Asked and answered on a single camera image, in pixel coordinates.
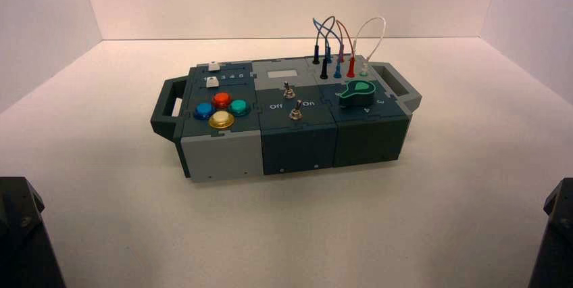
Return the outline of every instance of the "rectangular label area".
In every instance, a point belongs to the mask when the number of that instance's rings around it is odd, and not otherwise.
[[[271,70],[267,74],[269,78],[298,76],[297,70]]]

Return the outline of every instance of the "green button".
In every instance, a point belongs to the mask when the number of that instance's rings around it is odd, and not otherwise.
[[[234,116],[244,116],[249,113],[249,106],[245,100],[234,100],[229,105],[229,112]]]
[[[370,87],[368,85],[368,83],[365,82],[357,82],[356,85],[354,86],[354,89],[356,91],[360,91],[360,90],[366,90],[368,87]]]

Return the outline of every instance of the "white table surface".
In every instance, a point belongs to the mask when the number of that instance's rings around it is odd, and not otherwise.
[[[42,195],[68,286],[525,287],[544,199],[573,174],[573,106],[480,39],[372,58],[423,95],[395,162],[184,177],[149,123],[163,81],[312,47],[104,41],[0,114],[0,171]]]

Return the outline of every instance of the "metal toggle switch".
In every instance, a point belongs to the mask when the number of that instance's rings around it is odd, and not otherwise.
[[[289,85],[289,82],[284,82],[284,93],[282,94],[282,96],[286,97],[287,99],[292,99],[297,96],[293,91],[293,89],[291,88],[291,86]]]
[[[298,120],[298,119],[302,119],[303,114],[301,112],[301,106],[303,105],[303,102],[301,100],[297,101],[297,106],[295,106],[294,109],[291,110],[291,113],[289,114],[289,118],[292,120]]]

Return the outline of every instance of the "modular panel box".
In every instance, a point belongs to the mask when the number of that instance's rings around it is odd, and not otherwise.
[[[199,64],[165,81],[153,130],[195,182],[396,160],[419,92],[388,63],[356,55],[348,77],[345,55],[321,78],[313,60]]]

